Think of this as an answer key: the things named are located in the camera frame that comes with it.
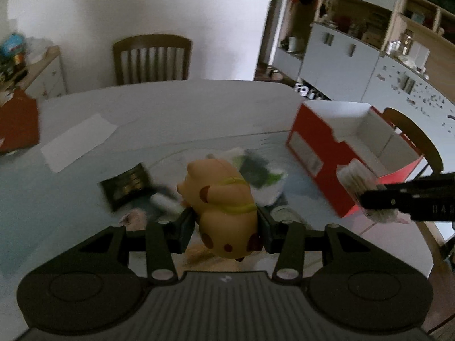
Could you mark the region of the yellow pikachu plush toy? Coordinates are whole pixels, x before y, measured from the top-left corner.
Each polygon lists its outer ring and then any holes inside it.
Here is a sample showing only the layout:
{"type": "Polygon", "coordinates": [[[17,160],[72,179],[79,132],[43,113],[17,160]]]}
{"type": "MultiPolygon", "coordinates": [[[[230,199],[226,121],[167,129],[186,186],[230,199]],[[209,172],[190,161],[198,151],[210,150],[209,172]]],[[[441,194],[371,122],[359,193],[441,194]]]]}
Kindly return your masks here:
{"type": "Polygon", "coordinates": [[[257,206],[250,185],[227,160],[188,163],[177,192],[197,213],[201,240],[211,253],[241,261],[261,250],[257,206]]]}

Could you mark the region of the white plastic bag green item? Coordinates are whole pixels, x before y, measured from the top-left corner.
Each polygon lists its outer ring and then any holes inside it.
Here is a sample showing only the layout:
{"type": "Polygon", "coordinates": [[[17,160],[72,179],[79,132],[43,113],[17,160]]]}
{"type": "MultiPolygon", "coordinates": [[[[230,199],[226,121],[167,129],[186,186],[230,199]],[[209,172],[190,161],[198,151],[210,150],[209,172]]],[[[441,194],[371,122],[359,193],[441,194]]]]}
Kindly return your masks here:
{"type": "Polygon", "coordinates": [[[283,194],[288,173],[254,150],[237,147],[209,153],[206,158],[225,159],[231,163],[249,183],[258,205],[274,205],[283,194]]]}

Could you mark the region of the white green tube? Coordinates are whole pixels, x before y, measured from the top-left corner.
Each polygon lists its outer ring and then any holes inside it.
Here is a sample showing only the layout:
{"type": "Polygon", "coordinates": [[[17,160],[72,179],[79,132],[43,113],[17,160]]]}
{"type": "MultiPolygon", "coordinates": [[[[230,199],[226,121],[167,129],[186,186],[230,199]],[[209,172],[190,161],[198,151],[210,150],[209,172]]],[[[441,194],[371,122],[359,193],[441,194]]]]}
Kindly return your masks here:
{"type": "Polygon", "coordinates": [[[179,216],[184,211],[183,206],[177,200],[159,192],[150,197],[150,202],[168,215],[179,216]]]}

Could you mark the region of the pink white sachet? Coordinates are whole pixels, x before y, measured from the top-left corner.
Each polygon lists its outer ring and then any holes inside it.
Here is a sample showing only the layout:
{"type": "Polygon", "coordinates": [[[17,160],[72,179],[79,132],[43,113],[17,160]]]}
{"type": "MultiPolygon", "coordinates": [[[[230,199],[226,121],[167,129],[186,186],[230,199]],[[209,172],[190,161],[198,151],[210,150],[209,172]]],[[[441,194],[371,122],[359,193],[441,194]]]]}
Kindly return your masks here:
{"type": "Polygon", "coordinates": [[[142,231],[146,229],[148,219],[142,209],[132,209],[121,218],[119,224],[125,226],[128,232],[142,231]]]}

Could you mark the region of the black gold patterned packet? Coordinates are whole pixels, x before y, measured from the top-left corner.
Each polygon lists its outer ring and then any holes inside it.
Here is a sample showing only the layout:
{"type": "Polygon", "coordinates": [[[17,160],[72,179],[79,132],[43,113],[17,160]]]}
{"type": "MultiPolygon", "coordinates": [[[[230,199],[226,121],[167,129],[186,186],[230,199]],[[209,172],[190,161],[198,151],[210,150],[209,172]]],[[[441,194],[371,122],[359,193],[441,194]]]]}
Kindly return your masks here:
{"type": "Polygon", "coordinates": [[[148,199],[157,192],[142,163],[118,176],[101,181],[100,187],[112,212],[138,199],[148,199]]]}

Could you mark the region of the dark wooden chair near cabinet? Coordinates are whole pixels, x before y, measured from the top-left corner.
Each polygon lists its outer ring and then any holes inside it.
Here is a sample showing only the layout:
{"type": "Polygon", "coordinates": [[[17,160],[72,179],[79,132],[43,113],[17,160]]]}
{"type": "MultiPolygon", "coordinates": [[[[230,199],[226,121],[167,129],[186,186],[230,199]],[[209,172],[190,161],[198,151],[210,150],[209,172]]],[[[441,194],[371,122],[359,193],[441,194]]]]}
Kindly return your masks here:
{"type": "MultiPolygon", "coordinates": [[[[431,169],[431,176],[441,174],[443,172],[443,160],[433,144],[430,137],[423,131],[414,121],[407,115],[392,108],[386,108],[383,112],[384,119],[391,123],[394,128],[399,129],[404,135],[422,152],[426,165],[416,174],[413,179],[419,179],[423,176],[427,168],[431,169]]],[[[441,253],[444,253],[446,248],[441,250],[441,234],[434,233],[437,231],[435,223],[431,222],[416,222],[420,233],[425,240],[428,250],[432,255],[433,269],[436,264],[444,259],[441,253]]]]}

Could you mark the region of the red cardboard box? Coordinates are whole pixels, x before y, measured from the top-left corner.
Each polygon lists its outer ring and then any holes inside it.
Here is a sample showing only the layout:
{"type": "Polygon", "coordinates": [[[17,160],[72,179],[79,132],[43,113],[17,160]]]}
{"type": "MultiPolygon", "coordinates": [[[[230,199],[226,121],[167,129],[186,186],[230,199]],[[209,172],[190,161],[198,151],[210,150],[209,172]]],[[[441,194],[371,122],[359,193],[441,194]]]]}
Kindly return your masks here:
{"type": "Polygon", "coordinates": [[[340,218],[359,207],[337,179],[339,165],[358,159],[388,184],[405,181],[423,158],[403,132],[362,102],[304,101],[286,145],[340,218]]]}

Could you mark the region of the white paper sheet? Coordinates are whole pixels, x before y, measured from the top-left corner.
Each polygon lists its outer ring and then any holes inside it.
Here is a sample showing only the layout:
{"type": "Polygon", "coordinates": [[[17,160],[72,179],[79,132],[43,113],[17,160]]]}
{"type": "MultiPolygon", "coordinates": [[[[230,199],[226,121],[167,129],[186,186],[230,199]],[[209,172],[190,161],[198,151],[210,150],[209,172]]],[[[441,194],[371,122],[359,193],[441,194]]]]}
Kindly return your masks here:
{"type": "Polygon", "coordinates": [[[51,171],[59,173],[106,142],[116,130],[117,126],[96,113],[52,139],[41,148],[41,152],[51,171]]]}

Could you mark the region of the red brown paper folder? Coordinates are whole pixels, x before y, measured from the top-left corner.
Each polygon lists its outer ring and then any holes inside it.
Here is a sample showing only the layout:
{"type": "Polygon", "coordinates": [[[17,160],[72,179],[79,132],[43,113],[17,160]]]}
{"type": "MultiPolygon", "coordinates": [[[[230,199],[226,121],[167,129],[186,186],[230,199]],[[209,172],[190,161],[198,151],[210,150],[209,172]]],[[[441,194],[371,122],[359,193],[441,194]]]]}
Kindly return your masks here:
{"type": "Polygon", "coordinates": [[[21,89],[1,100],[1,154],[39,144],[39,109],[36,99],[21,89]]]}

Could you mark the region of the white sideboard cabinet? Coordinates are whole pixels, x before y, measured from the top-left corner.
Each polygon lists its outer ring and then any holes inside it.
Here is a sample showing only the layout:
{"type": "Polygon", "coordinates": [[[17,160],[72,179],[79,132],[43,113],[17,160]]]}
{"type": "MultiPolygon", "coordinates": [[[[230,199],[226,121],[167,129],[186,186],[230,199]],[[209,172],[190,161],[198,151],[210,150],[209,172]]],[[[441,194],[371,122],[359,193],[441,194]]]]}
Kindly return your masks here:
{"type": "Polygon", "coordinates": [[[43,101],[67,94],[61,52],[58,46],[48,49],[46,56],[27,68],[27,76],[14,85],[31,99],[43,101]]]}

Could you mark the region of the blue globe toy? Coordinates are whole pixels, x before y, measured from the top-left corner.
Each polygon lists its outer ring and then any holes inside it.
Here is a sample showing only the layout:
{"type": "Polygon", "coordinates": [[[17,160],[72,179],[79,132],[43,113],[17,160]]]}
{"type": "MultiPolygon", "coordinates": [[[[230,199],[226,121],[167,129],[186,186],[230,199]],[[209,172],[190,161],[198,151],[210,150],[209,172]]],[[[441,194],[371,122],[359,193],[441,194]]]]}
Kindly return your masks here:
{"type": "Polygon", "coordinates": [[[25,37],[19,33],[12,33],[1,43],[1,57],[11,59],[15,65],[25,63],[25,37]]]}

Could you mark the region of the grey wall cabinet unit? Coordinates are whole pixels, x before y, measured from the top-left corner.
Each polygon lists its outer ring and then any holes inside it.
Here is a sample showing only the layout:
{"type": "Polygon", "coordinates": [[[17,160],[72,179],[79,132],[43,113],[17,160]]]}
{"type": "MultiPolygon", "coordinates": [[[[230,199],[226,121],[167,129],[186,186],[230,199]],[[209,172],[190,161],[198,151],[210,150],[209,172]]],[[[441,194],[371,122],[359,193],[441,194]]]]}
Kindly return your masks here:
{"type": "Polygon", "coordinates": [[[288,0],[272,64],[290,78],[299,76],[314,22],[378,51],[405,29],[413,31],[430,50],[430,83],[454,99],[454,0],[288,0]]]}

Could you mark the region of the dark wooden chair at wall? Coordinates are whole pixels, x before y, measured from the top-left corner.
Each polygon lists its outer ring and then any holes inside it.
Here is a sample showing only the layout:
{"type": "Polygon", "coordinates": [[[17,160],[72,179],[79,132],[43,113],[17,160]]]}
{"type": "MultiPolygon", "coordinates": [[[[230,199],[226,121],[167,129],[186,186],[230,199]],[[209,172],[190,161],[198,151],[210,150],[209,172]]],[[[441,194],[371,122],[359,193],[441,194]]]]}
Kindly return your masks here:
{"type": "Polygon", "coordinates": [[[190,39],[171,34],[121,39],[113,44],[116,84],[186,80],[192,48],[190,39]]]}

